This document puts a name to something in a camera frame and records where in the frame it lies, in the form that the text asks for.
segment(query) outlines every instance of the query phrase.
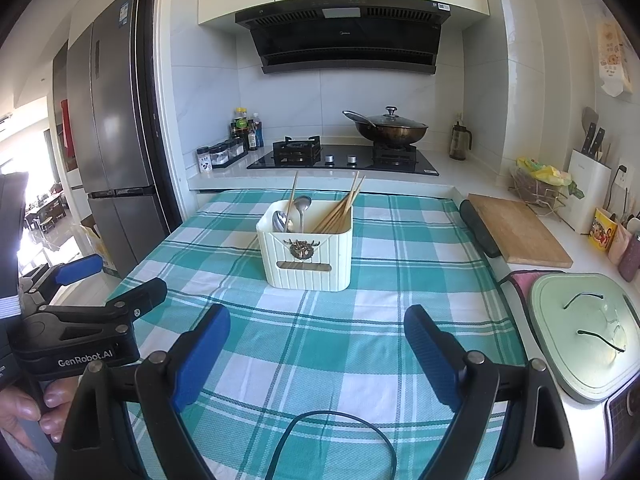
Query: range hood vent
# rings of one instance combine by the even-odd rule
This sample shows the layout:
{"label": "range hood vent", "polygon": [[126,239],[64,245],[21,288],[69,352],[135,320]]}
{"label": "range hood vent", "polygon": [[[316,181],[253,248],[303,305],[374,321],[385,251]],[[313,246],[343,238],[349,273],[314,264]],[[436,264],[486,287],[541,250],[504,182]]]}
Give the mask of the range hood vent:
{"label": "range hood vent", "polygon": [[449,6],[431,0],[284,0],[236,13],[264,73],[386,68],[435,73]]}

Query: black wire handle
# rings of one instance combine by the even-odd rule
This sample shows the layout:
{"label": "black wire handle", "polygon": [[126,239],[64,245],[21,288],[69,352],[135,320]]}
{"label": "black wire handle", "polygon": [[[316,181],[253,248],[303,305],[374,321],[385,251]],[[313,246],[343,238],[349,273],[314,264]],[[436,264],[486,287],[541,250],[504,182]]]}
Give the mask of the black wire handle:
{"label": "black wire handle", "polygon": [[604,341],[606,344],[608,344],[611,348],[613,348],[615,351],[620,352],[622,354],[622,352],[624,352],[625,350],[622,348],[619,348],[617,346],[615,346],[613,343],[610,343],[609,341],[607,341],[606,339],[604,339],[600,334],[596,334],[595,332],[588,332],[587,330],[578,330],[578,334],[579,335],[592,335],[594,337],[597,337],[598,339],[600,339],[601,341]]}
{"label": "black wire handle", "polygon": [[580,296],[593,296],[594,298],[598,298],[599,300],[604,300],[604,296],[602,294],[594,294],[593,292],[581,292],[580,294],[576,294],[569,303],[562,307],[562,310],[566,310],[569,305],[580,298]]}
{"label": "black wire handle", "polygon": [[364,424],[365,426],[367,426],[368,428],[371,428],[373,431],[379,434],[379,436],[382,437],[382,440],[385,441],[386,446],[389,448],[389,451],[391,452],[391,475],[389,475],[389,479],[394,480],[394,478],[396,477],[396,468],[398,467],[398,457],[396,456],[396,450],[394,449],[393,445],[391,444],[389,439],[386,437],[386,435],[382,433],[382,431],[380,431],[378,428],[376,428],[373,424],[371,424],[370,422],[367,422],[366,420],[363,420],[355,415],[350,415],[349,413],[334,412],[332,410],[317,410],[315,412],[306,412],[306,413],[303,413],[302,415],[298,415],[289,423],[289,425],[287,426],[287,429],[284,431],[284,434],[280,437],[280,441],[276,446],[276,451],[274,451],[273,456],[271,457],[271,462],[269,463],[269,469],[267,469],[267,475],[264,477],[264,480],[273,480],[273,475],[275,475],[276,473],[276,467],[278,465],[278,459],[280,458],[280,454],[282,453],[282,448],[284,448],[284,443],[287,437],[289,436],[291,431],[293,431],[293,427],[297,423],[299,423],[300,420],[302,420],[303,418],[306,418],[312,415],[338,415],[338,416],[344,416],[346,418],[352,418],[353,420],[357,420],[359,423]]}

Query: black glass cooktop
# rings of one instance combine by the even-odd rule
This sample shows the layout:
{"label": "black glass cooktop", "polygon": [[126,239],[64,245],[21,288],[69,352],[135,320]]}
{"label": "black glass cooktop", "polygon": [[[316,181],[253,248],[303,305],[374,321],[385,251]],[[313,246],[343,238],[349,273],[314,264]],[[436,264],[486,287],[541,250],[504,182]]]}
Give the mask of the black glass cooktop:
{"label": "black glass cooktop", "polygon": [[403,154],[394,157],[393,153],[385,150],[382,159],[374,160],[373,146],[353,146],[343,144],[324,144],[320,156],[314,160],[278,160],[273,152],[267,153],[253,164],[248,165],[248,170],[263,170],[265,168],[314,168],[315,170],[376,170],[395,171],[396,173],[418,173],[431,176],[439,176],[438,171],[431,165],[425,156],[413,146],[411,160],[404,160]]}

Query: power cord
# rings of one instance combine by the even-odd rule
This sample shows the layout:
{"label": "power cord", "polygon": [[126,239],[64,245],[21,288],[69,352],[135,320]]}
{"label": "power cord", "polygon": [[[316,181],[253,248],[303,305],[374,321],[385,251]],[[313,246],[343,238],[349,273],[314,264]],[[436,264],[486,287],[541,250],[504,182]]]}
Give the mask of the power cord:
{"label": "power cord", "polygon": [[378,428],[376,428],[373,424],[371,424],[370,422],[367,422],[366,420],[362,420],[361,418],[358,418],[355,415],[350,415],[349,413],[334,412],[332,410],[317,410],[315,412],[306,412],[306,413],[303,413],[302,415],[298,415],[289,423],[289,425],[287,426],[287,429],[284,431],[284,434],[280,437],[280,441],[276,446],[276,451],[274,451],[273,456],[271,457],[269,469],[267,469],[267,475],[264,477],[264,480],[273,480],[273,475],[275,475],[276,473],[276,467],[278,465],[278,459],[280,458],[280,454],[282,453],[282,448],[284,447],[284,443],[287,440],[287,437],[289,436],[291,431],[293,431],[293,427],[297,423],[299,423],[299,421],[302,420],[303,418],[306,418],[312,415],[344,416],[346,418],[357,420],[359,423],[364,424],[365,426],[367,426],[368,428],[371,428],[373,431],[379,434],[379,436],[382,437],[382,440],[385,441],[386,446],[391,452],[391,474],[389,475],[389,480],[394,480],[394,478],[396,477],[396,468],[398,467],[398,457],[396,456],[396,450],[394,449],[393,445],[391,444],[389,439],[386,437],[386,435],[382,433],[382,431],[380,431]]}
{"label": "power cord", "polygon": [[613,194],[613,185],[616,183],[616,179],[618,177],[618,172],[622,171],[622,173],[626,173],[626,166],[618,166],[616,170],[616,174],[613,176],[613,180],[611,181],[611,186],[609,186],[609,200],[607,200],[606,210],[609,210],[609,206],[611,205],[611,195]]}

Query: tablecloth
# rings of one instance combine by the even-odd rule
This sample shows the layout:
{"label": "tablecloth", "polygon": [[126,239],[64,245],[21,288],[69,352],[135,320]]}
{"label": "tablecloth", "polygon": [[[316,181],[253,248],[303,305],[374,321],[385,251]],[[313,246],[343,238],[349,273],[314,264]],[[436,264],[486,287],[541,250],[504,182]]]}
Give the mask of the tablecloth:
{"label": "tablecloth", "polygon": [[[334,200],[342,193],[308,192]],[[135,323],[142,357],[168,349],[213,302],[231,333],[183,421],[218,480],[263,478],[284,429],[310,410],[368,420],[391,440],[398,479],[418,478],[452,412],[434,396],[404,338],[420,303],[467,350],[523,364],[517,329],[489,265],[451,200],[360,194],[354,204],[351,285],[283,290],[265,279],[255,224],[282,190],[220,192],[123,280],[114,296],[159,276],[166,301]],[[139,407],[134,434],[152,478],[164,478]],[[470,475],[483,478],[503,421],[494,410]],[[380,437],[357,422],[315,416],[287,440],[276,479],[386,479]]]}

